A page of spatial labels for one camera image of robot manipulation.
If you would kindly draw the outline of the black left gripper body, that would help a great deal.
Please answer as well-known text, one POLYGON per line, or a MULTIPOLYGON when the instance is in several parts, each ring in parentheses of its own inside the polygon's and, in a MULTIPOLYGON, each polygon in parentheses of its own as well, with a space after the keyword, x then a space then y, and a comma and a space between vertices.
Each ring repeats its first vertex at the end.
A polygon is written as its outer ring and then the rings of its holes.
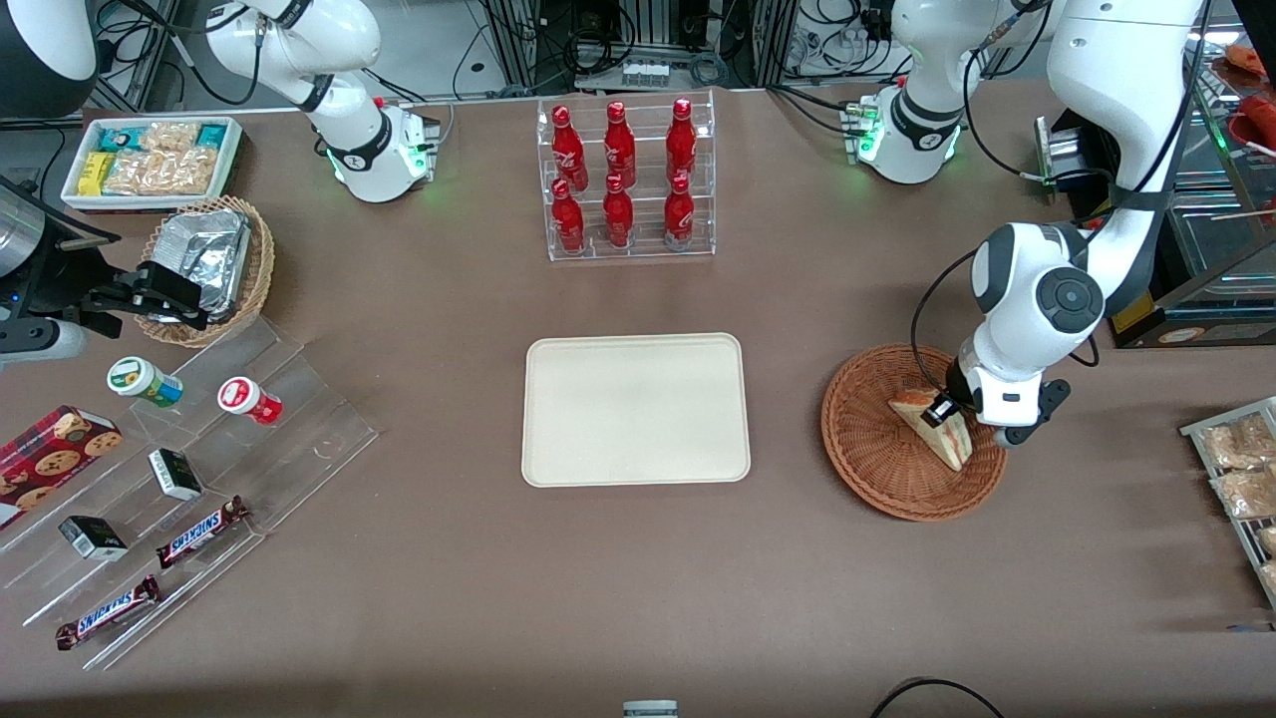
POLYGON ((983 409, 983 380, 976 355, 958 355, 946 372, 946 392, 966 409, 983 409))

